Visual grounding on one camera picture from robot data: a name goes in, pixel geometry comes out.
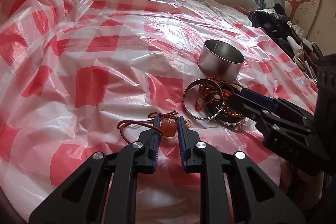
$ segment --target plastic tablecloth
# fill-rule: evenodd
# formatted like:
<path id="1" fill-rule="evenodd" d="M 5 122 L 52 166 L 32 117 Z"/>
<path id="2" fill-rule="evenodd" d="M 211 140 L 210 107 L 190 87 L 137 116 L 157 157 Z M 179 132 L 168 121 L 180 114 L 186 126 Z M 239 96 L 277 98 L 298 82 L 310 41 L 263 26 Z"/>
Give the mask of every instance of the plastic tablecloth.
<path id="1" fill-rule="evenodd" d="M 25 220 L 92 153 L 126 145 L 120 120 L 187 116 L 182 94 L 204 77 L 207 39 L 244 54 L 245 87 L 314 111 L 316 86 L 263 30 L 239 21 L 153 0 L 0 0 L 0 24 L 0 186 Z M 191 121 L 202 140 L 246 152 L 279 183 L 279 158 L 253 121 Z M 134 141 L 142 130 L 126 134 Z M 199 222 L 199 176 L 183 173 L 179 157 L 177 136 L 163 139 L 157 172 L 138 178 L 137 223 Z"/>

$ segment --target red and white checkered tablecloth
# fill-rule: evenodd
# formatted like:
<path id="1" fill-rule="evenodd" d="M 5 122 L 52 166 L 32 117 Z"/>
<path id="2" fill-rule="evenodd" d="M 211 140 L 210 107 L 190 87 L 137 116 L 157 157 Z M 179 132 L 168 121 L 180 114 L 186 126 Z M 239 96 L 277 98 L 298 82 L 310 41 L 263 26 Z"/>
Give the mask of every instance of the red and white checkered tablecloth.
<path id="1" fill-rule="evenodd" d="M 118 121 L 185 115 L 182 93 L 204 76 L 196 61 L 206 39 L 241 50 L 241 84 L 314 111 L 315 85 L 261 29 L 240 22 L 152 0 L 0 0 L 0 11 L 0 186 L 26 220 L 92 153 L 125 146 Z M 247 152 L 279 183 L 279 158 L 252 121 L 233 131 L 192 122 L 202 139 Z M 126 133 L 136 140 L 141 130 Z M 137 223 L 198 223 L 199 193 L 177 137 L 164 139 L 157 172 L 139 175 Z"/>

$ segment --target metal bowl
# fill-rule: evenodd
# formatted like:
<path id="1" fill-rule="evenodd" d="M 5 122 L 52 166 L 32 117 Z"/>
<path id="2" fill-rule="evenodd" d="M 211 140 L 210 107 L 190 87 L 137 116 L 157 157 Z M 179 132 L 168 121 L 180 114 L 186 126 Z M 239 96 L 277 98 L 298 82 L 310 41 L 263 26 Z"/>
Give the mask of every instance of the metal bowl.
<path id="1" fill-rule="evenodd" d="M 223 41 L 209 39 L 204 42 L 197 65 L 208 76 L 233 81 L 245 63 L 242 53 Z"/>

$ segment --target orange bead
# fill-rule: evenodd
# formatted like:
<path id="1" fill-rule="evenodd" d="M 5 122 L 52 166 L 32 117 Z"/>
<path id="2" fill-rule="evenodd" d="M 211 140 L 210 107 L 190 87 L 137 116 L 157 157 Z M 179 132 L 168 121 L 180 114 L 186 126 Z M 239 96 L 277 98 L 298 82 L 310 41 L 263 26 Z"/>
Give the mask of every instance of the orange bead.
<path id="1" fill-rule="evenodd" d="M 177 122 L 171 121 L 169 119 L 163 119 L 160 129 L 163 132 L 163 136 L 174 137 L 177 130 Z"/>

